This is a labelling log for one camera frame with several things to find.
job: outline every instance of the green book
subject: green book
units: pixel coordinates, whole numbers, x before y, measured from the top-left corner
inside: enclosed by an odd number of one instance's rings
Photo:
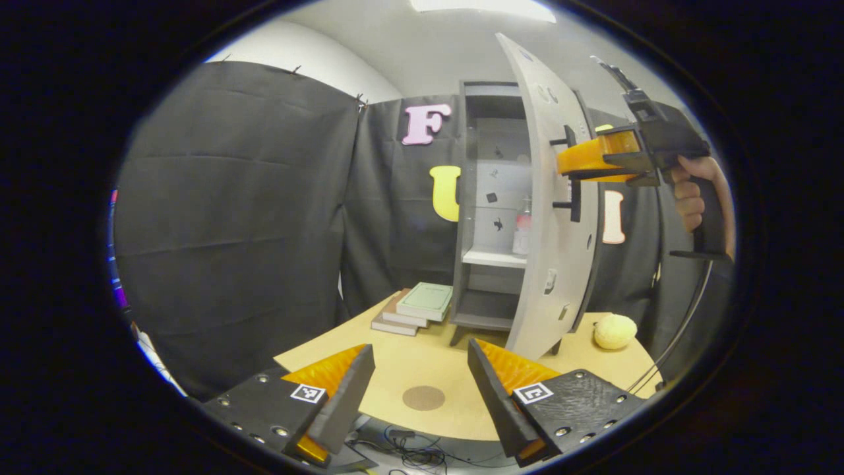
[[[442,322],[452,302],[452,286],[420,282],[396,304],[402,315]]]

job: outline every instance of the letter f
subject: letter f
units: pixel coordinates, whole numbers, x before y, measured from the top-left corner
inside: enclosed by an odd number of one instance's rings
[[[442,116],[452,115],[452,109],[448,104],[412,106],[404,111],[410,116],[408,135],[402,139],[405,145],[427,145],[433,142],[434,137],[428,134],[428,127],[431,132],[439,132],[442,127]]]

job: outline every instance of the circular mark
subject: circular mark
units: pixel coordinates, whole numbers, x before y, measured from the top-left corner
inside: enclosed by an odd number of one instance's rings
[[[402,395],[404,405],[417,411],[431,411],[446,401],[446,395],[441,390],[431,386],[416,386]]]
[[[273,434],[279,435],[281,437],[287,437],[287,429],[281,427],[280,425],[274,425],[269,429],[273,431]]]

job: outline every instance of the finger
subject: finger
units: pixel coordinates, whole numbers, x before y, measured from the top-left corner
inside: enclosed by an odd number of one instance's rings
[[[677,162],[693,177],[701,177],[707,180],[712,180],[713,178],[712,169],[715,161],[709,156],[695,158],[692,161],[682,155],[678,155]]]
[[[679,199],[675,207],[680,216],[699,215],[705,208],[703,199],[700,198]]]
[[[691,175],[683,167],[674,167],[671,169],[671,180],[675,183],[687,182],[690,178]]]
[[[674,185],[676,199],[696,198],[701,196],[701,187],[693,182],[680,182]]]
[[[702,222],[703,216],[701,215],[683,216],[683,227],[685,228],[686,232],[694,231],[698,226],[701,225]]]

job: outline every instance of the brown circle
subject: brown circle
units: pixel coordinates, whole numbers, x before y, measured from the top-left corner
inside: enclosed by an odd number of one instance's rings
[[[446,395],[441,390],[431,386],[416,386],[402,395],[404,405],[417,411],[431,411],[446,401]]]

